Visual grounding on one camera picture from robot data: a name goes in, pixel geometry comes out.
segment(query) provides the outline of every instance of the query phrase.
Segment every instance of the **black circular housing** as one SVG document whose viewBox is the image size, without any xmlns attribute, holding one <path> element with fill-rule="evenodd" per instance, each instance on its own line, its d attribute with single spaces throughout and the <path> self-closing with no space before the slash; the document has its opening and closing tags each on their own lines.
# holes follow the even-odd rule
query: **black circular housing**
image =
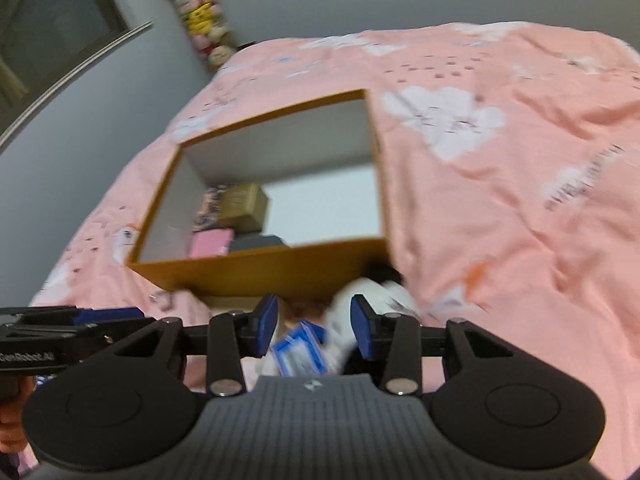
<svg viewBox="0 0 640 480">
<path fill-rule="evenodd" d="M 143 358 L 90 360 L 36 390 L 23 423 L 36 456 L 81 471 L 148 462 L 180 442 L 198 416 L 196 397 Z"/>
<path fill-rule="evenodd" d="M 433 394 L 430 415 L 455 446 L 517 470 L 571 464 L 604 430 L 598 397 L 535 358 L 476 358 Z"/>
</svg>

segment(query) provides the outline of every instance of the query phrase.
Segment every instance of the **open box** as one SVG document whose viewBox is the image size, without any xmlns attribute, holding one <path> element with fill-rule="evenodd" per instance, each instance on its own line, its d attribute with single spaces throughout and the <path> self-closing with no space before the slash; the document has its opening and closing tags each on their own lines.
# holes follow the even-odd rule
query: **open box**
<svg viewBox="0 0 640 480">
<path fill-rule="evenodd" d="M 388 260 L 386 203 L 365 90 L 252 117 L 182 143 L 158 187 L 129 267 L 164 290 L 328 300 L 369 260 Z M 263 234 L 287 246 L 189 259 L 208 187 L 260 182 Z"/>
</svg>

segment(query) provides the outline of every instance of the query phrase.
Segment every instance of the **white diamond logo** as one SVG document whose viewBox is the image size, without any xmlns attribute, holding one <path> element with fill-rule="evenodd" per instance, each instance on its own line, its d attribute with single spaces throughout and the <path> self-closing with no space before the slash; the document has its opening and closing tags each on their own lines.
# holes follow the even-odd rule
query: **white diamond logo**
<svg viewBox="0 0 640 480">
<path fill-rule="evenodd" d="M 316 390 L 322 388 L 322 383 L 315 379 L 311 379 L 310 381 L 307 381 L 303 386 L 310 392 L 315 392 Z"/>
</svg>

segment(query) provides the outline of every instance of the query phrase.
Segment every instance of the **pink bedsheet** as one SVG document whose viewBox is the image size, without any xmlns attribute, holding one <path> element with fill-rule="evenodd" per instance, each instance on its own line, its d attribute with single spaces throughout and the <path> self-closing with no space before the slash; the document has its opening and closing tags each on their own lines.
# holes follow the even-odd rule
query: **pink bedsheet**
<svg viewBox="0 0 640 480">
<path fill-rule="evenodd" d="M 626 478 L 640 462 L 640 56 L 599 33 L 452 24 L 243 50 L 122 171 L 33 303 L 206 322 L 122 265 L 176 143 L 359 88 L 424 322 L 463 315 L 588 384 L 607 410 L 594 464 Z"/>
</svg>

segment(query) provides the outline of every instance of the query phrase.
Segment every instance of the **silver bolt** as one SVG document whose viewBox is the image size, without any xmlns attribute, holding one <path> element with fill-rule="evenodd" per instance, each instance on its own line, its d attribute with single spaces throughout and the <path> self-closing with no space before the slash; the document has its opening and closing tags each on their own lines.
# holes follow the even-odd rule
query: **silver bolt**
<svg viewBox="0 0 640 480">
<path fill-rule="evenodd" d="M 219 379 L 211 383 L 209 389 L 217 397 L 233 397 L 242 391 L 242 384 L 233 379 Z"/>
<path fill-rule="evenodd" d="M 407 378 L 391 379 L 386 389 L 394 395 L 411 395 L 418 390 L 418 383 Z"/>
</svg>

